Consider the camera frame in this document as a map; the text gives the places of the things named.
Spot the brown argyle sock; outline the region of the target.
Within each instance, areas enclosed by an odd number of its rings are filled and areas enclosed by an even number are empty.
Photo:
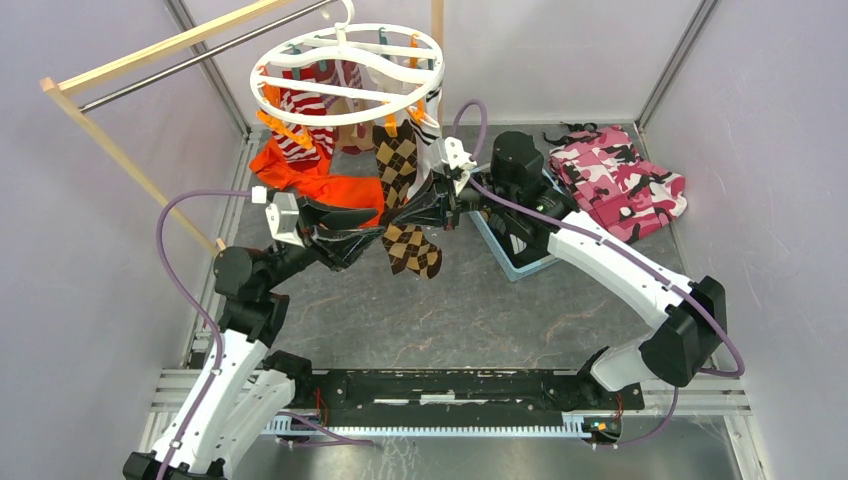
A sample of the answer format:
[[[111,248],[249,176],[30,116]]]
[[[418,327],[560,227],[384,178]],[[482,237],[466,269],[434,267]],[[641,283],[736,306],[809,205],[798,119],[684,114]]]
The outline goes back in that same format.
[[[382,237],[393,275],[410,271],[432,279],[441,269],[442,250],[431,243],[420,226],[389,224]]]
[[[409,189],[417,177],[417,139],[408,120],[396,128],[396,136],[388,129],[374,126],[372,141],[375,146],[378,177],[387,209],[403,206]]]

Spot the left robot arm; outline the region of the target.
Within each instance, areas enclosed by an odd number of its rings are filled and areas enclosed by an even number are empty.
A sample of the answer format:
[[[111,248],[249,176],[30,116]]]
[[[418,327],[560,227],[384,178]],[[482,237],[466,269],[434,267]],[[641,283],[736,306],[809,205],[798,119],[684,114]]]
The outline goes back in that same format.
[[[289,193],[268,201],[266,217],[271,245],[230,246],[215,258],[214,287],[224,310],[209,323],[207,360],[151,451],[129,456],[125,478],[228,479],[280,410],[312,399],[310,362],[269,351],[290,303],[273,290],[314,263],[351,266],[384,229],[373,208],[329,206]]]

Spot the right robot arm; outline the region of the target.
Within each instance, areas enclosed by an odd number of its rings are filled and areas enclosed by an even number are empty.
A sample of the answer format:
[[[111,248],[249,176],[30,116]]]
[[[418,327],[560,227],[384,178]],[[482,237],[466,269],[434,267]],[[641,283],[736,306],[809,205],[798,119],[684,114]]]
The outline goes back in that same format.
[[[405,206],[391,210],[392,222],[448,229],[463,213],[487,210],[499,217],[502,236],[579,268],[650,328],[588,361],[589,374],[577,382],[585,405],[602,408],[625,386],[650,379],[685,387],[706,372],[728,338],[726,291],[718,280],[668,270],[603,229],[545,174],[544,158],[525,133],[498,135],[483,170],[456,138],[436,147],[441,166]]]

